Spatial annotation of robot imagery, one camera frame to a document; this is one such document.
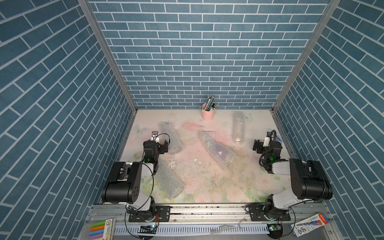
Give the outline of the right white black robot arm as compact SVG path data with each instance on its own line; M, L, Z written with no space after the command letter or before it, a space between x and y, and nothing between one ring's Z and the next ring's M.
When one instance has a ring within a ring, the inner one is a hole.
M261 154L259 165L268 174L288 176L290 186L279 194L271 194L265 202L245 206L251 221L289 221L289 211L299 204L329 200L333 189L318 161L281 159L282 144L274 139L255 140L253 151Z

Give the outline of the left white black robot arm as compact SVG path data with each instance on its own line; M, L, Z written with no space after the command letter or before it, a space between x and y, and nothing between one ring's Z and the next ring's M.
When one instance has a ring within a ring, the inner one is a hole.
M129 222L168 222L170 207L160 207L152 194L140 192L143 171L148 170L151 179L159 169L159 156L168 152L169 141L163 144L148 140L143 143L144 156L140 162L115 162L102 190L102 201L123 204L129 215Z

